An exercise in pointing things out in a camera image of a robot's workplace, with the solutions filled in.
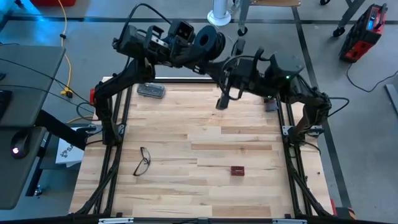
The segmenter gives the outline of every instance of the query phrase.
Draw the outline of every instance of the white pole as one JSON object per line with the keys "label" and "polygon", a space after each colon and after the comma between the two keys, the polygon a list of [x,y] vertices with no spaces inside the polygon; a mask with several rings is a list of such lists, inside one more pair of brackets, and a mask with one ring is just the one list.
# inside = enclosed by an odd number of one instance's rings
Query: white pole
{"label": "white pole", "polygon": [[227,11],[228,0],[213,0],[213,10],[207,14],[207,20],[216,26],[225,26],[231,21]]}

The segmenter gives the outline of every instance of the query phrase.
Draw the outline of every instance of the red toolbox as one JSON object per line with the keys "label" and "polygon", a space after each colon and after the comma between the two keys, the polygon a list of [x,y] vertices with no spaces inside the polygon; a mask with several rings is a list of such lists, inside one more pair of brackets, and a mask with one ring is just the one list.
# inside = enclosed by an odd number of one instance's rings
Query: red toolbox
{"label": "red toolbox", "polygon": [[[59,6],[58,0],[30,0],[34,6]],[[76,0],[61,0],[64,7],[74,6]]]}

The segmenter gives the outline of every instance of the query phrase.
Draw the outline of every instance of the wooden table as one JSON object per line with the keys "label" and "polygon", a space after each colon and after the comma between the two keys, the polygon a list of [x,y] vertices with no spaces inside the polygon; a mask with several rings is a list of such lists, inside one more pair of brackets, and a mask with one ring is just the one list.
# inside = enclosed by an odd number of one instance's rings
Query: wooden table
{"label": "wooden table", "polygon": [[[227,110],[218,111],[220,90],[213,84],[165,87],[161,100],[139,96],[134,88],[113,214],[175,218],[293,215],[277,112],[266,113],[262,99],[249,93],[231,101]],[[294,104],[293,111],[297,122],[302,105]],[[314,139],[307,141],[316,144]],[[144,175],[134,177],[142,146],[150,152],[152,162]],[[320,155],[310,146],[301,149],[307,184],[331,212]],[[97,187],[104,151],[100,143],[86,148],[71,212]],[[231,176],[231,166],[244,166],[246,175]],[[103,208],[107,194],[105,190]],[[304,211],[300,190],[298,197]]]}

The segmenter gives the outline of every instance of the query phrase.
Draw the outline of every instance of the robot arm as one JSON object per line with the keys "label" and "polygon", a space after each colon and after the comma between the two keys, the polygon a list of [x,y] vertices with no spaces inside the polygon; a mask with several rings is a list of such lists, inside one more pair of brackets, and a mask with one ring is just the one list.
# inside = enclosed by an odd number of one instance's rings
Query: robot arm
{"label": "robot arm", "polygon": [[[216,106],[219,110],[227,108],[229,100],[238,100],[244,91],[264,98],[279,94],[284,103],[304,103],[303,118],[289,130],[292,142],[300,142],[311,126],[327,118],[331,108],[327,95],[305,83],[299,75],[303,66],[295,57],[275,53],[270,59],[264,59],[262,48],[253,57],[238,55],[244,47],[244,41],[238,40],[233,50],[235,57],[212,62],[225,47],[224,35],[212,26],[202,28],[196,35],[191,25],[173,21],[164,39],[161,39],[163,30],[156,26],[150,26],[146,35],[139,32],[134,26],[127,26],[121,39],[114,39],[116,51],[134,60],[121,73],[91,90],[91,103],[103,125],[103,144],[116,145],[121,140],[111,119],[111,97],[133,84],[154,80],[156,65],[187,67],[195,73],[209,75],[223,92]],[[271,62],[264,73],[256,68],[259,60]],[[237,98],[229,96],[231,87],[239,89]]]}

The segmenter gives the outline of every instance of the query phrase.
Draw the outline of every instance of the red power tool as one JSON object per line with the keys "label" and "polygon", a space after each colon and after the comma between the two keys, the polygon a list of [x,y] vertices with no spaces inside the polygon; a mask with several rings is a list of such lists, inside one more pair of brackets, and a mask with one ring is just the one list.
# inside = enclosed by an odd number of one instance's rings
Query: red power tool
{"label": "red power tool", "polygon": [[369,6],[349,31],[340,50],[341,60],[356,62],[377,43],[383,33],[387,10],[385,3]]}

